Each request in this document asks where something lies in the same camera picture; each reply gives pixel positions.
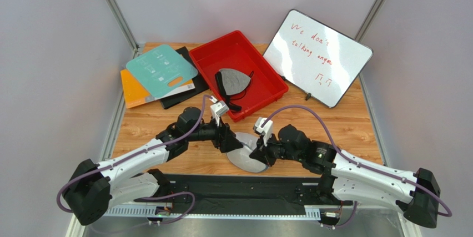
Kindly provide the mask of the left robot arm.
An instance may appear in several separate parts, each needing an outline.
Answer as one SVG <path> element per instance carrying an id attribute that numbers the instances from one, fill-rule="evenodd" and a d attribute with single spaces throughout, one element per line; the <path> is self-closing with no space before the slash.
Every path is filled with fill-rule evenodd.
<path id="1" fill-rule="evenodd" d="M 67 203 L 60 207 L 89 225 L 116 205 L 166 196 L 169 181 L 156 166 L 186 152 L 190 142 L 210 141 L 221 153 L 243 147 L 229 124 L 217 118 L 206 123 L 202 116 L 199 108 L 185 108 L 175 123 L 132 152 L 99 163 L 82 161 L 59 192 L 57 202 Z"/>

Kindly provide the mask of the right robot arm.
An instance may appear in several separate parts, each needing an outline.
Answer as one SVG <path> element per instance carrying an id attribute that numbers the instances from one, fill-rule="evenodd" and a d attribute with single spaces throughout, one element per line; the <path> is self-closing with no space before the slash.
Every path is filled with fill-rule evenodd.
<path id="1" fill-rule="evenodd" d="M 254 131 L 259 138 L 250 158 L 268 167 L 278 159 L 300 163 L 320 175 L 319 197 L 383 206 L 419 226 L 437 227 L 439 202 L 435 198 L 440 196 L 440 187 L 433 172 L 388 168 L 345 150 L 337 152 L 331 144 L 311 140 L 292 125 L 277 135 L 271 127 L 255 126 Z"/>

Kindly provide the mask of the white mesh laundry bag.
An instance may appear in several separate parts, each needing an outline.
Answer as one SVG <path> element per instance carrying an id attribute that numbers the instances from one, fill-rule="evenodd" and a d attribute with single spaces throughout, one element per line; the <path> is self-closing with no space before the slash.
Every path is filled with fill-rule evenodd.
<path id="1" fill-rule="evenodd" d="M 255 150 L 258 138 L 254 135 L 237 132 L 236 138 L 243 145 L 242 148 L 227 153 L 228 160 L 241 170 L 250 173 L 262 173 L 268 166 L 258 160 L 250 158 L 250 154 Z"/>

